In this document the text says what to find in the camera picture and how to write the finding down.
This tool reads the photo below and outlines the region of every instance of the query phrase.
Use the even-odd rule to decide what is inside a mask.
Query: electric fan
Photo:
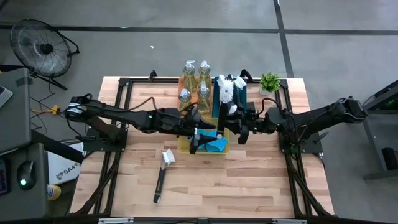
[[[67,41],[76,46],[76,51],[71,52]],[[11,47],[18,60],[34,77],[66,90],[53,78],[60,77],[68,71],[72,55],[80,53],[77,44],[44,22],[24,19],[11,30]]]

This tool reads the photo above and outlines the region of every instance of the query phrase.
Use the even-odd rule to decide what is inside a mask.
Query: concrete floor
[[[397,30],[395,0],[280,0],[286,29]],[[33,18],[62,26],[201,27],[277,29],[272,0],[37,0],[10,1],[0,22]],[[44,101],[64,108],[72,96],[98,96],[105,75],[181,75],[183,61],[208,60],[212,74],[254,76],[273,71],[286,77],[279,34],[173,32],[62,32],[75,41],[81,54]],[[287,35],[294,76],[304,78],[312,108],[342,96],[363,101],[397,79],[398,36]],[[0,30],[0,63],[19,64],[9,46],[9,30]],[[47,85],[35,80],[31,95],[41,99]],[[66,122],[41,116],[47,136],[73,138]],[[73,124],[80,132],[82,124]],[[335,213],[340,217],[398,222],[398,180],[363,182],[379,168],[362,125],[339,124],[322,140],[326,176]]]

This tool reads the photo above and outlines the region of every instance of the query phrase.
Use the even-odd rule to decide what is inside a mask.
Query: wooden tabletop
[[[104,77],[99,100],[114,104],[120,77]],[[287,79],[294,113],[310,110],[304,80]],[[261,109],[259,85],[248,85],[248,101]],[[136,83],[130,107],[154,96],[156,105],[176,107],[178,84]],[[275,106],[266,102],[266,109]],[[153,110],[146,103],[142,110]],[[230,152],[226,155],[191,155],[177,151],[178,140],[167,134],[144,134],[129,128],[127,146],[122,153],[114,193],[112,216],[129,217],[293,217],[292,199],[284,155],[279,151],[277,134],[251,134],[245,145],[230,133]],[[161,162],[161,150],[173,150],[176,163],[167,168],[162,199],[153,203]],[[85,159],[78,178],[71,212],[88,200],[100,179],[103,152]],[[325,172],[319,158],[303,155],[307,184],[325,209],[333,213]],[[304,211],[301,191],[300,208]],[[107,193],[103,197],[102,209]]]

